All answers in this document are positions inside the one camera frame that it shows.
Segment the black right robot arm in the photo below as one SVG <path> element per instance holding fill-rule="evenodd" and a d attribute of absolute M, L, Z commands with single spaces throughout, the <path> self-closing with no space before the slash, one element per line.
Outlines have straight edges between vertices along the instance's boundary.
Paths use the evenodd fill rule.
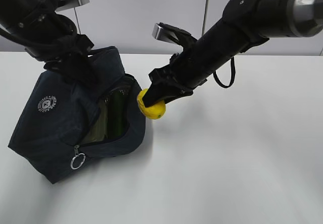
<path fill-rule="evenodd" d="M 235 55 L 271 38 L 313 37 L 322 31 L 322 0 L 229 0 L 221 18 L 200 38 L 157 23 L 153 37 L 182 47 L 169 63 L 150 74 L 146 107 L 190 96 Z"/>

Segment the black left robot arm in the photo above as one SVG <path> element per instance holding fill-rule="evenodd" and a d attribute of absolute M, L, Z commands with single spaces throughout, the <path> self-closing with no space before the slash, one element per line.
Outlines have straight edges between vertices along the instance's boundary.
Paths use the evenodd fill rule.
<path fill-rule="evenodd" d="M 1 0 L 1 36 L 44 64 L 44 74 L 98 94 L 131 84 L 115 47 L 95 49 L 63 10 L 88 0 Z"/>

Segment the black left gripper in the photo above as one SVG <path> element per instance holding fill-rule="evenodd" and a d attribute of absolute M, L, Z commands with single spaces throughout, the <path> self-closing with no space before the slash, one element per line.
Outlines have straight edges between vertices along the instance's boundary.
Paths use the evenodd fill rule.
<path fill-rule="evenodd" d="M 24 31 L 25 51 L 44 68 L 60 72 L 85 87 L 90 95 L 107 95 L 126 87 L 118 54 L 90 55 L 94 43 L 77 32 L 75 23 L 59 14 L 40 14 Z"/>

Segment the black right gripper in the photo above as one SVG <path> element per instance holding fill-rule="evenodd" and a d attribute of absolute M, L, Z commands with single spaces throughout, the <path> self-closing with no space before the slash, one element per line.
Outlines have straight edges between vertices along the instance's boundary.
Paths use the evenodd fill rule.
<path fill-rule="evenodd" d="M 191 96 L 210 75 L 223 88 L 233 85 L 236 77 L 234 57 L 242 49 L 242 33 L 237 28 L 217 22 L 194 44 L 182 48 L 181 53 L 171 57 L 168 65 L 150 73 L 151 86 L 143 97 L 145 106 L 153 106 L 159 101 L 167 104 Z M 226 62 L 231 65 L 227 85 L 216 73 Z"/>

